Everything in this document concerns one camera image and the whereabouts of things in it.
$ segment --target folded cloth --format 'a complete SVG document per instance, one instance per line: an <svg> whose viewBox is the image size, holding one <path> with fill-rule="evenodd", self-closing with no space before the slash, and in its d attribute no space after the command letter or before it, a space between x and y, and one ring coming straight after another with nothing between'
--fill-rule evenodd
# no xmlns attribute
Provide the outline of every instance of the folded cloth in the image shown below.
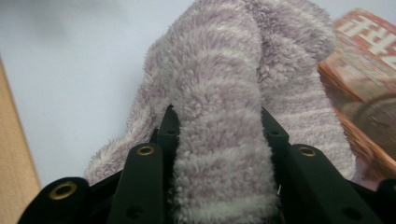
<svg viewBox="0 0 396 224"><path fill-rule="evenodd" d="M173 201L179 223L261 223L274 215L261 107L292 143L323 150L341 174L355 157L316 66L332 52L328 14L306 0L199 0L149 49L124 137L92 158L94 184L122 169L168 105L180 120Z"/></svg>

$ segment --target white surface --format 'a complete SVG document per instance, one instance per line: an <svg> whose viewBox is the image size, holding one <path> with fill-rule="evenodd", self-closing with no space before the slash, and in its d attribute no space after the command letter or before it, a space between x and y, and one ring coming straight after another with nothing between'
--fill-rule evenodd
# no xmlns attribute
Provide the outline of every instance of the white surface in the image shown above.
<svg viewBox="0 0 396 224"><path fill-rule="evenodd" d="M0 55L43 187L124 134L147 49L191 2L0 0ZM394 0L313 2L396 23Z"/></svg>

